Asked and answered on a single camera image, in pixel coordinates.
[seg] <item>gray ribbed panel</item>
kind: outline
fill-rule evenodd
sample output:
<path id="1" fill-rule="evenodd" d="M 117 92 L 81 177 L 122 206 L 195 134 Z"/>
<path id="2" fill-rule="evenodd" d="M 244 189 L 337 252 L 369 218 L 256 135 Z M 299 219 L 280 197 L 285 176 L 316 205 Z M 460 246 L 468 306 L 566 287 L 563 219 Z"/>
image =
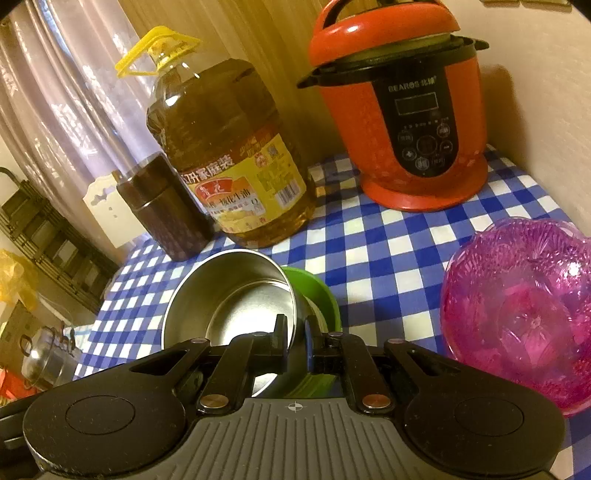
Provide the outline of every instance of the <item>gray ribbed panel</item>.
<path id="1" fill-rule="evenodd" d="M 237 413 L 199 421 L 172 455 L 125 479 L 457 479 L 413 454 L 389 420 L 354 413 L 344 398 L 297 402 L 303 408 L 292 411 L 294 400 L 249 398 Z M 540 473 L 531 480 L 551 478 Z"/>

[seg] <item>bottle label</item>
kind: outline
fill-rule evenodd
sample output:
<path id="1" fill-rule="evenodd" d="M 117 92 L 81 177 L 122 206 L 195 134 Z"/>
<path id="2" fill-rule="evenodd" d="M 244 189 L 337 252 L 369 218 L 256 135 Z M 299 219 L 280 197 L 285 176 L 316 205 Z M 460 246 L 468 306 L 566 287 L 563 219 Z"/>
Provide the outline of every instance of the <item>bottle label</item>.
<path id="1" fill-rule="evenodd" d="M 270 127 L 181 176 L 229 233 L 248 232 L 272 222 L 306 192 L 306 183 L 281 135 Z"/>

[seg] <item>purple plastic bowl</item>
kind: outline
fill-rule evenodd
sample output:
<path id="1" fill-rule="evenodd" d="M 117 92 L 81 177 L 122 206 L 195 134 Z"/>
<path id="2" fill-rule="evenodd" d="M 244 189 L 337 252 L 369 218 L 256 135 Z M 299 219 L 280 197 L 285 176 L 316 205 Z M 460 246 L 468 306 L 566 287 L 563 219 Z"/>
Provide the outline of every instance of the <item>purple plastic bowl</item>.
<path id="1" fill-rule="evenodd" d="M 456 358 L 533 388 L 565 416 L 591 405 L 591 244 L 569 223 L 509 218 L 450 260 L 441 331 Z"/>

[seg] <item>plastic oil jug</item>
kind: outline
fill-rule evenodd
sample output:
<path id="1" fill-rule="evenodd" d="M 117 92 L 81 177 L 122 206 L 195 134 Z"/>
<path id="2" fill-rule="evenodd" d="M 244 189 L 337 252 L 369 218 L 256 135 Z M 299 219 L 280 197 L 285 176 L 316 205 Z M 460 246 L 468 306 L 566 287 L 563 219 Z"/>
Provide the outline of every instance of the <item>plastic oil jug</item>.
<path id="1" fill-rule="evenodd" d="M 245 247 L 276 244 L 311 218 L 313 182 L 252 64 L 200 43 L 155 27 L 115 68 L 157 75 L 148 128 L 222 230 Z M 146 52 L 156 70 L 133 70 Z"/>

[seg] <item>blue and white tablecloth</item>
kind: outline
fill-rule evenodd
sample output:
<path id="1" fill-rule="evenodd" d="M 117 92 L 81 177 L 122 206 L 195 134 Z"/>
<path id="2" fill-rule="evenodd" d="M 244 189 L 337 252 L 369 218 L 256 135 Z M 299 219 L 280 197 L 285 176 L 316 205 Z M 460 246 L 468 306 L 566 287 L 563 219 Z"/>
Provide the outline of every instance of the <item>blue and white tablecloth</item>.
<path id="1" fill-rule="evenodd" d="M 368 345 L 406 338 L 445 354 L 439 295 L 447 262 L 476 231 L 508 216 L 568 220 L 529 176 L 495 150 L 486 153 L 488 185 L 443 212 L 402 213 L 362 193 L 357 171 L 340 157 L 311 169 L 318 208 L 305 230 L 261 249 L 280 265 L 317 274 L 340 306 L 345 331 Z M 77 376 L 160 350 L 163 316 L 175 288 L 195 263 L 236 245 L 221 233 L 196 258 L 172 262 L 152 240 L 134 250 L 83 347 Z M 591 409 L 567 422 L 553 472 L 591 478 Z"/>

